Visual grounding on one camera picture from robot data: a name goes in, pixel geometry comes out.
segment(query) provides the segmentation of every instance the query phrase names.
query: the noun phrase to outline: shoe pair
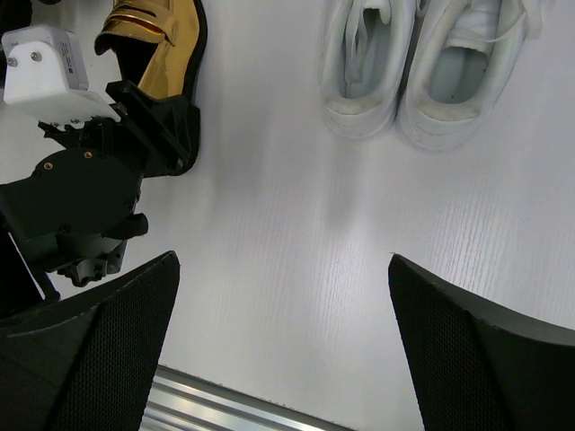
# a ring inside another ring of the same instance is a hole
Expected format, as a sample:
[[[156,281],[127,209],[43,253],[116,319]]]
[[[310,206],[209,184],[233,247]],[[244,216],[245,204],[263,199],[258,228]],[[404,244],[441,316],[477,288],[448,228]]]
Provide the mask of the shoe pair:
[[[468,140],[490,114],[552,0],[327,2],[320,88],[328,125],[363,138],[397,113],[409,142],[440,151]]]

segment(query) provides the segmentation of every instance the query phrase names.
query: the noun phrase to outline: black mesh pad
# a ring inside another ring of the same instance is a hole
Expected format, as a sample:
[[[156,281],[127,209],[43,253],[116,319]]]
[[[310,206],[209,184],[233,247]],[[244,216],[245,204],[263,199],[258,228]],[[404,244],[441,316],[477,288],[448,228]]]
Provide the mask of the black mesh pad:
[[[0,429],[138,429],[179,274],[166,253],[0,321]]]
[[[575,429],[575,331],[448,284],[401,256],[389,286],[426,431]]]

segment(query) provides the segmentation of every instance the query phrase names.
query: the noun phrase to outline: gold shoe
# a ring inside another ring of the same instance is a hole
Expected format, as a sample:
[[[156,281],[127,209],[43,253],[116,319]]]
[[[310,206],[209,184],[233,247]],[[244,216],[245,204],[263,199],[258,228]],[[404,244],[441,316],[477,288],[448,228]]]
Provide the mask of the gold shoe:
[[[111,48],[123,79],[150,97],[191,99],[207,36],[200,0],[114,0],[95,50]]]

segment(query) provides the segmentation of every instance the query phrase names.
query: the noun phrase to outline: shoe insole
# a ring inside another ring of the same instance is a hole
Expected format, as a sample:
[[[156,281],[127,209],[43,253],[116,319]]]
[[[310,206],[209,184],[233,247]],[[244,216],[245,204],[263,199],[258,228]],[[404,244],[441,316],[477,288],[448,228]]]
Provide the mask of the shoe insole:
[[[111,36],[110,46],[118,58],[122,79],[138,85],[155,53],[157,44],[129,38]]]
[[[386,71],[391,26],[381,21],[381,15],[377,9],[366,9],[363,17],[367,28],[367,53],[363,65],[363,80],[347,86],[343,66],[339,69],[341,70],[340,92],[348,99],[358,99],[373,92],[382,82]],[[345,41],[343,42],[341,58],[345,58]]]
[[[475,49],[443,49],[431,76],[429,95],[440,103],[470,100],[482,83],[488,62],[487,56]]]

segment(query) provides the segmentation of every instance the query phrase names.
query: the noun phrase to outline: white wood-grain surface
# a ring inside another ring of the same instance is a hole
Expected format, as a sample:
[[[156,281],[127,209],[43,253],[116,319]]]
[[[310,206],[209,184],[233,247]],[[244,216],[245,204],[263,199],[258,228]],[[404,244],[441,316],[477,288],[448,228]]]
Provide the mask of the white wood-grain surface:
[[[348,427],[421,430],[388,294],[393,252],[575,328],[575,2],[559,0],[525,45],[481,134],[444,154],[395,130],[349,143],[326,128],[323,1],[204,2],[201,156],[182,178],[146,181],[151,232],[125,262],[180,256],[161,364]],[[111,1],[35,6],[35,22],[79,33],[93,89],[119,77],[92,48]],[[2,182],[58,150],[41,135],[0,106]]]

